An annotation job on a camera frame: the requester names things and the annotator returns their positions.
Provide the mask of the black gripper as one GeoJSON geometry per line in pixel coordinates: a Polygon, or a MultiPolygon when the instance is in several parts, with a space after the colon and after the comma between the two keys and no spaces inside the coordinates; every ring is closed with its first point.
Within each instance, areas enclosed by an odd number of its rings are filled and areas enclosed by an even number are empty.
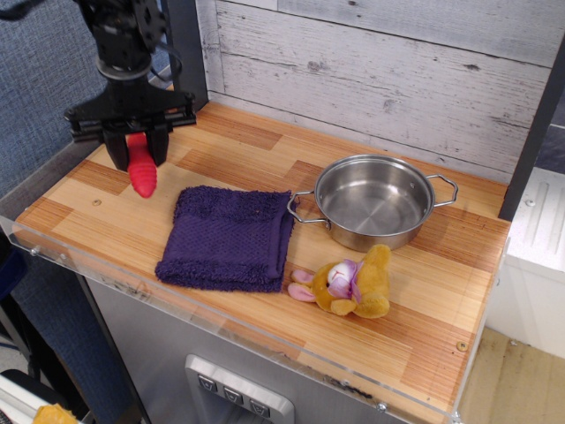
{"type": "Polygon", "coordinates": [[[146,132],[147,148],[156,167],[166,160],[169,131],[196,122],[194,96],[158,88],[147,78],[107,81],[95,98],[64,113],[76,142],[105,144],[117,170],[127,171],[129,150],[126,134],[146,132]]]}

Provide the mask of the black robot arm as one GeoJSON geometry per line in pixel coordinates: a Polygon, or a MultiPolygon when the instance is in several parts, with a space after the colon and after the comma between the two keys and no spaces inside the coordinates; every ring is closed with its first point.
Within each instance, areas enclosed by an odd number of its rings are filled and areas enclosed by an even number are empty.
{"type": "Polygon", "coordinates": [[[154,170],[193,98],[149,81],[166,49],[155,1],[1,4],[1,167],[28,172],[67,140],[102,143],[119,170],[154,170]]]}

